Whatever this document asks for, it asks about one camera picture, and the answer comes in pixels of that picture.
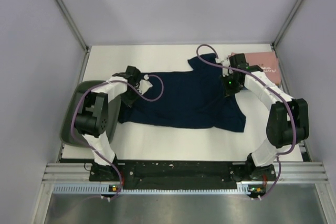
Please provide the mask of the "navy blue t-shirt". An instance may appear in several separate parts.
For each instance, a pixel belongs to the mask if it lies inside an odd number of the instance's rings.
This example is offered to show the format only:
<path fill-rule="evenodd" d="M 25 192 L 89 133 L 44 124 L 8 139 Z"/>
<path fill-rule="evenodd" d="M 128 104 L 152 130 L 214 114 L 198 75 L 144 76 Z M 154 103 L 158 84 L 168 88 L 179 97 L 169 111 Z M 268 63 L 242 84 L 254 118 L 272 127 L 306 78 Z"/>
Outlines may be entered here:
<path fill-rule="evenodd" d="M 121 104 L 119 123 L 133 122 L 183 129 L 219 128 L 242 133 L 246 117 L 234 96 L 225 97 L 215 54 L 189 59 L 187 72 L 150 72 L 153 85 L 131 106 Z"/>

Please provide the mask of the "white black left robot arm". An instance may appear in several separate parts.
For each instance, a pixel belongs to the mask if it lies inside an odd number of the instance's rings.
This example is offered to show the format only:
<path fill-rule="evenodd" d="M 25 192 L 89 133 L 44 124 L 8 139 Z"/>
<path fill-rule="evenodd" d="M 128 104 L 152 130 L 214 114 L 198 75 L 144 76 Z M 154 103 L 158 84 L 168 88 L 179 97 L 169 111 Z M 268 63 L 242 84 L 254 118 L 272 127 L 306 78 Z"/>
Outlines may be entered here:
<path fill-rule="evenodd" d="M 69 131 L 74 141 L 93 153 L 92 181 L 122 179 L 117 155 L 110 146 L 119 113 L 134 108 L 151 87 L 148 76 L 134 66 L 106 81 L 89 80 L 77 86 L 69 108 Z"/>

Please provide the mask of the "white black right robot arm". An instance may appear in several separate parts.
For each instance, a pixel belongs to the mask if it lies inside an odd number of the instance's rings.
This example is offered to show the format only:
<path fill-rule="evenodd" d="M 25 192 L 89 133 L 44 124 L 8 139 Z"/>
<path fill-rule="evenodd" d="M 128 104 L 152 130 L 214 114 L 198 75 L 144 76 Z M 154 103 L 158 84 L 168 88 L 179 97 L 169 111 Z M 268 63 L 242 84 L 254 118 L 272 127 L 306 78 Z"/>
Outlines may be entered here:
<path fill-rule="evenodd" d="M 256 180 L 270 172 L 277 157 L 291 153 L 298 143 L 308 138 L 308 104 L 305 99 L 295 99 L 280 90 L 260 66 L 249 65 L 244 54 L 216 62 L 223 68 L 221 81 L 226 97 L 247 89 L 269 111 L 266 139 L 247 156 L 245 166 L 246 176 Z"/>

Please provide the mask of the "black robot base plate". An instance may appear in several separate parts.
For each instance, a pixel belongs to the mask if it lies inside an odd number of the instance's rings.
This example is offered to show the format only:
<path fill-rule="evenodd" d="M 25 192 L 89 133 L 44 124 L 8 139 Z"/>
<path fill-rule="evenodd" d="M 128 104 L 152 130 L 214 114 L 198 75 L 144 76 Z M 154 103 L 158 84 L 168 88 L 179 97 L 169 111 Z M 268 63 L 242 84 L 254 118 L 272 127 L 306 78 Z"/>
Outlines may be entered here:
<path fill-rule="evenodd" d="M 91 182 L 117 182 L 124 189 L 235 189 L 237 182 L 264 185 L 276 179 L 273 165 L 256 168 L 250 162 L 144 161 L 120 159 L 115 167 L 94 163 Z"/>

